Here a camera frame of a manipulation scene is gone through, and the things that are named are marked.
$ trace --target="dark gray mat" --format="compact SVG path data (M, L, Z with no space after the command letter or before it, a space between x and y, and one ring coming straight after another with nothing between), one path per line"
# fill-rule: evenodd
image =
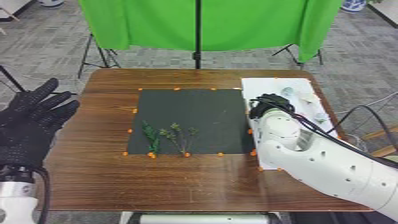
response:
M145 154L149 142L142 133L142 121L152 128L168 129L177 123L184 136L188 128L199 129L190 152L193 154L248 153L252 137L245 103L240 90L144 90L138 99L138 113L133 120L128 153ZM160 154L177 154L170 141L160 138Z

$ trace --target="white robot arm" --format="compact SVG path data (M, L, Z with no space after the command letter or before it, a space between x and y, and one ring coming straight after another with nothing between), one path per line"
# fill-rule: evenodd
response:
M291 115L268 109L257 118L259 162L280 167L323 194L373 208L398 221L398 170L300 129Z

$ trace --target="gray carpet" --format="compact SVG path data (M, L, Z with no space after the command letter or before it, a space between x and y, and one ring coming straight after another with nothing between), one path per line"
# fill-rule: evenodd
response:
M76 71L87 41L87 23L74 0L58 9L35 4L19 16L21 22L0 23L0 64L7 66L26 89L49 78L60 79L60 89L80 92L96 68L87 67L83 79ZM279 48L248 51L206 52L202 67L208 69L298 69L287 53L271 57ZM339 13L323 44L325 65L312 59L307 70L335 111L369 103L398 90L398 29L369 10L359 14ZM193 68L192 52L131 47L119 51L124 68ZM99 61L92 48L88 59ZM12 91L0 84L0 108L12 98ZM380 110L387 124L398 123L398 99ZM359 111L343 127L362 136L378 130L375 120L351 132L367 113ZM385 139L367 142L369 151L387 145ZM51 213L49 223L115 223L117 213Z

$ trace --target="gloved hand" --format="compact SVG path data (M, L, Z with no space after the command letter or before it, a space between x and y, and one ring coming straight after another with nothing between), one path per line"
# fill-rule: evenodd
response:
M80 106L74 100L57 107L69 92L46 99L57 87L58 81L49 79L32 92L16 94L0 112L0 165L42 166L55 133Z

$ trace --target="orange marker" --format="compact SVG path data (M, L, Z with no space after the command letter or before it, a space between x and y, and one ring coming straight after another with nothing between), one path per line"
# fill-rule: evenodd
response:
M250 156L256 156L256 155L257 155L257 151L256 149L252 149Z

